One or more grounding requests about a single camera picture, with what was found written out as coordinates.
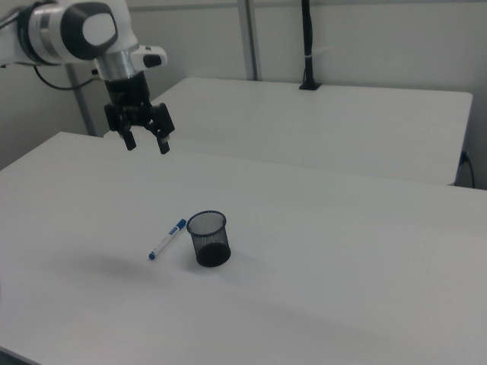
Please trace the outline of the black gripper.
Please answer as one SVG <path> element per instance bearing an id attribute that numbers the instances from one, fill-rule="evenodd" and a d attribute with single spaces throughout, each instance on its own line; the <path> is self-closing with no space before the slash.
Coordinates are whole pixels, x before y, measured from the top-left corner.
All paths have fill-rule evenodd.
<path id="1" fill-rule="evenodd" d="M 144 72 L 104 83 L 110 97 L 110 102 L 104 107 L 110 130 L 119 134 L 127 150 L 132 151 L 136 147 L 132 125 L 147 123 L 147 130 L 156 137 L 161 154 L 169 152 L 170 134 L 175 127 L 165 103 L 151 106 Z"/>

